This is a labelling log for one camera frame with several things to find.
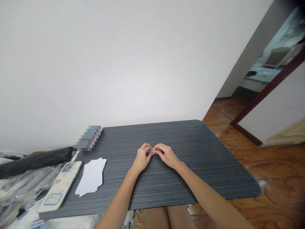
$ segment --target stack of white paper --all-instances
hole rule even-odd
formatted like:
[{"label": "stack of white paper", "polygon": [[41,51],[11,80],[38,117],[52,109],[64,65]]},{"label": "stack of white paper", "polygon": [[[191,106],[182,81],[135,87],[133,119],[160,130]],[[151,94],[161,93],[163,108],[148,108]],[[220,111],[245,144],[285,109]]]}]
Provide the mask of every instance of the stack of white paper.
[{"label": "stack of white paper", "polygon": [[75,191],[76,195],[81,197],[86,193],[97,191],[98,187],[103,183],[103,170],[106,161],[106,159],[99,158],[85,164],[82,179]]}]

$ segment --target wooden floor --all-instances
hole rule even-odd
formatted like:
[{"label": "wooden floor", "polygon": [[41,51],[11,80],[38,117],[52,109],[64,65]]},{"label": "wooden floor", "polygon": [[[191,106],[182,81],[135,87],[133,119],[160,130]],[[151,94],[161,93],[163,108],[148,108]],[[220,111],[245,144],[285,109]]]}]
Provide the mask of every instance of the wooden floor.
[{"label": "wooden floor", "polygon": [[[262,192],[259,197],[229,203],[255,228],[304,228],[305,146],[257,147],[230,125],[236,115],[232,103],[240,108],[231,101],[214,102],[203,122],[257,180]],[[188,210],[197,229],[218,228],[199,204]],[[131,229],[145,228],[142,210],[133,220]]]}]

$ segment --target hand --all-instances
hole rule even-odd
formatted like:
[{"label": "hand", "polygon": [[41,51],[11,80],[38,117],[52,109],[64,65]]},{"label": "hand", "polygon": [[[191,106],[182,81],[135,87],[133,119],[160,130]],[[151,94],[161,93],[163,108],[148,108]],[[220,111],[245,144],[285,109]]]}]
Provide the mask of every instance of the hand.
[{"label": "hand", "polygon": [[148,165],[150,158],[152,157],[153,153],[150,152],[148,156],[146,156],[146,152],[148,150],[152,150],[152,146],[150,144],[144,143],[140,149],[138,149],[138,154],[136,159],[133,162],[132,169],[134,169],[137,173],[141,173],[146,166]]},{"label": "hand", "polygon": [[161,157],[162,161],[164,161],[169,167],[176,170],[177,166],[181,164],[181,161],[177,158],[169,146],[159,143],[154,147],[154,150],[156,151],[156,154]]}]

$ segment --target doorway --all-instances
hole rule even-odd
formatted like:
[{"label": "doorway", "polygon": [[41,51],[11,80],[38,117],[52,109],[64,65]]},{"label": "doorway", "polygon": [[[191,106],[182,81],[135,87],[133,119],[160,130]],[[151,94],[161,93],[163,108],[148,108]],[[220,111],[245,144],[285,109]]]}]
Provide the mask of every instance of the doorway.
[{"label": "doorway", "polygon": [[237,124],[301,63],[304,47],[305,16],[302,7],[297,6],[234,93],[216,98],[212,106],[229,117],[233,125]]}]

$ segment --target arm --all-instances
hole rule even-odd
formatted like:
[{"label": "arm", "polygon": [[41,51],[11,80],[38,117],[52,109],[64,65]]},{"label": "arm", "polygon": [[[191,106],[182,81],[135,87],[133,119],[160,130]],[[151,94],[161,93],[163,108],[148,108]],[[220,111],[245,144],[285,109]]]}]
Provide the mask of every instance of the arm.
[{"label": "arm", "polygon": [[152,152],[146,156],[146,152],[152,149],[151,145],[143,144],[138,150],[138,154],[132,167],[127,172],[127,175],[108,206],[105,214],[103,215],[97,229],[110,228],[110,229],[122,229],[125,221],[131,193],[136,183],[139,174],[146,168],[147,164],[152,157]]},{"label": "arm", "polygon": [[160,143],[154,149],[162,161],[180,174],[201,207],[220,228],[253,229],[253,226],[233,206],[181,162],[169,146]]}]

